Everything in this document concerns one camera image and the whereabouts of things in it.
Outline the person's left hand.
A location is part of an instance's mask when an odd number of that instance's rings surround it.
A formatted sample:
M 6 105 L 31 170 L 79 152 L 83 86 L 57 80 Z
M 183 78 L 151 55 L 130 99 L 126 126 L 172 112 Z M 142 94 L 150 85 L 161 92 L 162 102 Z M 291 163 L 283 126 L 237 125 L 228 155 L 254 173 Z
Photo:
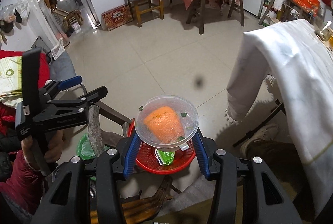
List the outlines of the person's left hand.
M 25 162 L 35 171 L 41 169 L 40 165 L 37 163 L 36 157 L 33 153 L 34 139 L 32 136 L 21 141 L 21 149 L 25 159 Z M 42 141 L 41 151 L 43 159 L 46 163 L 56 163 L 63 151 L 64 141 L 63 141 L 63 130 L 58 130 L 49 140 Z

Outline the red sleeve forearm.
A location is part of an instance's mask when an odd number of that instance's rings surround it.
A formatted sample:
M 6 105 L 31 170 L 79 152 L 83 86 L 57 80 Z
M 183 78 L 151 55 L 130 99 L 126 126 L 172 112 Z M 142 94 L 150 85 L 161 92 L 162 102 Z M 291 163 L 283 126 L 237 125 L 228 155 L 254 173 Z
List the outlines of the red sleeve forearm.
M 43 194 L 43 179 L 26 162 L 19 150 L 14 161 L 12 175 L 1 182 L 1 194 L 11 205 L 17 205 L 24 212 L 35 214 Z

